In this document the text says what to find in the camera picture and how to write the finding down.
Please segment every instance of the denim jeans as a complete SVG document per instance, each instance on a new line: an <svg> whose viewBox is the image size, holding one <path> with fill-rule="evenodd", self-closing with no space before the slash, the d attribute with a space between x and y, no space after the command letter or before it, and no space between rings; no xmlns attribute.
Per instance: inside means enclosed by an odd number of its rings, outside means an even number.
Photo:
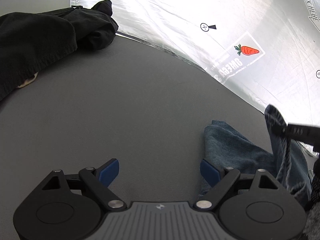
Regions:
<svg viewBox="0 0 320 240"><path fill-rule="evenodd" d="M311 183L301 145L273 134L271 129L274 124L286 127L283 117L274 106L268 105L264 116L273 154L254 145L227 123L212 121L212 125L204 129L205 158L222 168L232 166L246 174L255 174L257 169L265 169L304 206L310 199ZM203 179L200 196L210 188Z"/></svg>

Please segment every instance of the black strap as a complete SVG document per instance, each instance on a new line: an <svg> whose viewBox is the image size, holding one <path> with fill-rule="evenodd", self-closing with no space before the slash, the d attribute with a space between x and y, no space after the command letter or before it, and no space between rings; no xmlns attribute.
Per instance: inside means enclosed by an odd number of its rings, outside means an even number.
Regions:
<svg viewBox="0 0 320 240"><path fill-rule="evenodd" d="M318 158L313 165L314 177L311 183L311 200L306 204L305 211L312 209L314 204L320 202L320 159Z"/></svg>

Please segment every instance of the gray table surface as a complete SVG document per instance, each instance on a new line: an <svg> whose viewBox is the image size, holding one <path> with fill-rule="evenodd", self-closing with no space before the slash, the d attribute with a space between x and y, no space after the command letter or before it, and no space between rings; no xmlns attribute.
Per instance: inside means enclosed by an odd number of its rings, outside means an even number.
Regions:
<svg viewBox="0 0 320 240"><path fill-rule="evenodd" d="M211 120L271 152L261 112L169 54L116 37L63 58L0 102L0 239L18 239L13 212L52 169L117 158L110 189L127 203L193 201Z"/></svg>

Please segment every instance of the gray fabric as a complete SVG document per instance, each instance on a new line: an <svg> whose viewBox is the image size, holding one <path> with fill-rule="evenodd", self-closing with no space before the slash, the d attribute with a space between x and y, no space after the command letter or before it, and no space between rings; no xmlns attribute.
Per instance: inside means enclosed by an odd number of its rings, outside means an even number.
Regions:
<svg viewBox="0 0 320 240"><path fill-rule="evenodd" d="M307 223L299 240L320 239L320 202L316 203L309 211Z"/></svg>

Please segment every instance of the carrot sticker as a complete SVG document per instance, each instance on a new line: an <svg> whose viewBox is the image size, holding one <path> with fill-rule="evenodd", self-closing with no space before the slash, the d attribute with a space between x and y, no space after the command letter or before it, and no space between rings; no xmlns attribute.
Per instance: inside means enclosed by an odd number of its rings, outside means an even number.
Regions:
<svg viewBox="0 0 320 240"><path fill-rule="evenodd" d="M238 55L239 56L240 56L241 52L246 56L257 54L257 53L260 52L257 49L253 49L253 48L250 48L250 47L247 47L247 46L241 46L240 44L239 44L239 46L235 46L235 49L239 50L238 51Z"/></svg>

